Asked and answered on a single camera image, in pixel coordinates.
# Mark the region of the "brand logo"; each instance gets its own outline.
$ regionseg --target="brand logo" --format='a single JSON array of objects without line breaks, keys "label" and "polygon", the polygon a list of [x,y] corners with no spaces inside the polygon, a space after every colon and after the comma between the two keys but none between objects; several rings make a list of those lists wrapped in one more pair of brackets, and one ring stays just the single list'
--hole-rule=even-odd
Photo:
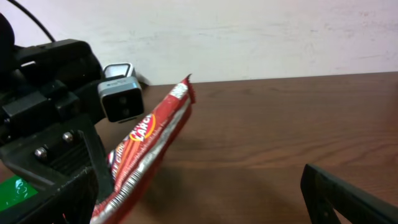
[{"label": "brand logo", "polygon": [[155,129],[155,115],[148,114],[130,133],[133,141],[144,141]]}]

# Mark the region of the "wire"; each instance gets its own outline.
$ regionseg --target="wire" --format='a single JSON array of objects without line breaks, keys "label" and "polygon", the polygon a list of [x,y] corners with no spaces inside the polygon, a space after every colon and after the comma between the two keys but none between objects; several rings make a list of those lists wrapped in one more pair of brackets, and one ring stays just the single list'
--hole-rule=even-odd
[{"label": "wire", "polygon": [[42,31],[45,33],[45,35],[51,40],[51,42],[55,42],[54,37],[52,37],[52,35],[50,34],[50,32],[43,26],[43,24],[36,19],[35,16],[33,16],[32,13],[30,13],[24,6],[22,6],[21,4],[19,4],[17,1],[15,0],[8,0],[11,4],[15,5],[15,7],[17,7],[18,9],[20,9],[22,12],[24,12],[30,19],[32,19],[41,29]]}]

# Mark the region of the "candy wrapper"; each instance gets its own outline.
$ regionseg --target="candy wrapper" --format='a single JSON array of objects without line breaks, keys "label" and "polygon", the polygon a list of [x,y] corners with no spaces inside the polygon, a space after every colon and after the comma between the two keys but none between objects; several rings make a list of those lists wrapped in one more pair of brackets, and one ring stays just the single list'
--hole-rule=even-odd
[{"label": "candy wrapper", "polygon": [[163,155],[191,114],[189,76],[177,84],[108,155],[114,192],[95,205],[91,224],[118,223],[148,187]]}]

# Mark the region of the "silver camera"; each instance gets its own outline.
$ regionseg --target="silver camera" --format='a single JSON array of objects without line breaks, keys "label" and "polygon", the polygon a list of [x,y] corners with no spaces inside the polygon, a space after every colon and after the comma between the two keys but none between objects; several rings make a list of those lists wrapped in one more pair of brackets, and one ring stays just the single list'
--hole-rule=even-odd
[{"label": "silver camera", "polygon": [[131,63],[105,67],[106,78],[120,77],[98,85],[102,107],[110,122],[125,122],[144,113],[141,86]]}]

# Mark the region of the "green package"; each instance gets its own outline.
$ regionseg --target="green package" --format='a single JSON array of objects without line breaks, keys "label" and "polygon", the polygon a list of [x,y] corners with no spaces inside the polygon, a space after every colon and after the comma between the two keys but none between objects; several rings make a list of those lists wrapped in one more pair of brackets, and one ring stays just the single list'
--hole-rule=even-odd
[{"label": "green package", "polygon": [[11,177],[0,184],[0,211],[23,202],[37,191],[18,176]]}]

